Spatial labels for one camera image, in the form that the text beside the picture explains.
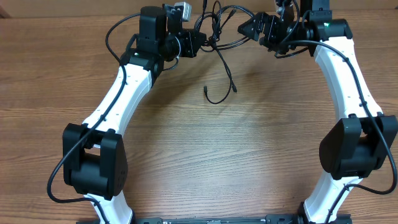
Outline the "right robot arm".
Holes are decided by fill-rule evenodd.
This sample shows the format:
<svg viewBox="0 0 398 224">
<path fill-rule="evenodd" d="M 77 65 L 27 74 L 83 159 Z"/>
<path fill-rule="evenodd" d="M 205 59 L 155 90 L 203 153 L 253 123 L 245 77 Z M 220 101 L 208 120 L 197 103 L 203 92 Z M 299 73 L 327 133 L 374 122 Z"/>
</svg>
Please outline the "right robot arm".
<svg viewBox="0 0 398 224">
<path fill-rule="evenodd" d="M 321 68 L 336 124 L 319 146 L 323 172 L 296 214 L 267 215 L 266 223 L 351 223 L 339 208 L 353 189 L 384 161 L 393 161 L 397 119 L 386 116 L 358 65 L 353 33 L 334 19 L 328 1 L 277 1 L 277 14 L 257 13 L 238 27 L 245 37 L 287 58 L 304 51 Z"/>
</svg>

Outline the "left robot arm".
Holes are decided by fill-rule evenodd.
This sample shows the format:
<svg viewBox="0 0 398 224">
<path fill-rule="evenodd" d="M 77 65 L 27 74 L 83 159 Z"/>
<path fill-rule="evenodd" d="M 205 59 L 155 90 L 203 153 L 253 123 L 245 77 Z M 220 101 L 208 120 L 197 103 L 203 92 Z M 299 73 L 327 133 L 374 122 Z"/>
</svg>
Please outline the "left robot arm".
<svg viewBox="0 0 398 224">
<path fill-rule="evenodd" d="M 191 8 L 187 2 L 143 7 L 139 32 L 116 57 L 118 74 L 106 96 L 82 124 L 68 124 L 63 132 L 64 181 L 94 206 L 96 223 L 134 222 L 123 194 L 128 172 L 123 136 L 164 63 L 193 58 L 204 43 L 205 34 L 183 28 Z"/>
</svg>

